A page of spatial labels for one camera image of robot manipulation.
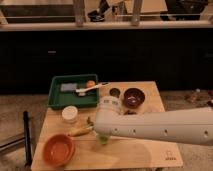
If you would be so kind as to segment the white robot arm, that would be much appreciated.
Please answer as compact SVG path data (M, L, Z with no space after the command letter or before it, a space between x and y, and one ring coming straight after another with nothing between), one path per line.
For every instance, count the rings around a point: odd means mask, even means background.
M94 130L101 135L213 146L213 108L124 115L120 99L104 96Z

